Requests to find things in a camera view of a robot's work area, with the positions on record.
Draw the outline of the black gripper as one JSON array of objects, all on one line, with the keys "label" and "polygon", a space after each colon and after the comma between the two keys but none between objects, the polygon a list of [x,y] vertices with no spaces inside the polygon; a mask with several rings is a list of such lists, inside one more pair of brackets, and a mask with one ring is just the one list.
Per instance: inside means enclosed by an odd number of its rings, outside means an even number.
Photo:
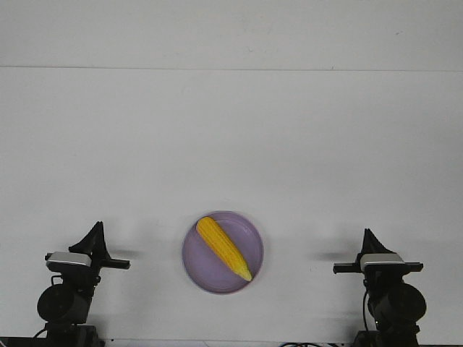
[{"label": "black gripper", "polygon": [[364,230],[361,256],[355,262],[335,263],[334,274],[360,273],[364,275],[364,285],[369,291],[385,291],[397,283],[403,282],[403,277],[410,273],[418,273],[423,270],[422,262],[405,262],[402,265],[380,265],[366,268],[364,273],[360,270],[360,258],[364,254],[391,254],[394,251],[387,249],[369,229]]},{"label": "black gripper", "polygon": [[76,244],[68,247],[72,253],[91,253],[95,245],[95,254],[97,257],[91,258],[90,267],[69,266],[54,268],[50,271],[59,273],[65,284],[73,286],[77,289],[95,288],[100,282],[99,275],[102,268],[111,268],[119,270],[128,270],[130,263],[128,260],[116,260],[111,258],[104,236],[103,222],[98,221],[91,230]]}]

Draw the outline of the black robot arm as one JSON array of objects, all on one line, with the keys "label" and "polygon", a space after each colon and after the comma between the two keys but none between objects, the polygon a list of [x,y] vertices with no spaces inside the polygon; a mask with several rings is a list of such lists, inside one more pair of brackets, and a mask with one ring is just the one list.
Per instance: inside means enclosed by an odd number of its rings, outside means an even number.
[{"label": "black robot arm", "polygon": [[98,221],[82,240],[65,252],[45,255],[53,275],[41,294],[37,311],[45,321],[46,337],[33,337],[31,346],[105,346],[97,328],[87,325],[95,290],[103,268],[129,270],[128,260],[111,257],[106,247],[103,222]]},{"label": "black robot arm", "polygon": [[387,249],[366,228],[362,248],[354,262],[335,263],[333,272],[363,275],[364,329],[353,346],[418,346],[417,322],[425,316],[427,304],[422,293],[404,281],[404,276],[423,270],[421,262],[406,262]]}]

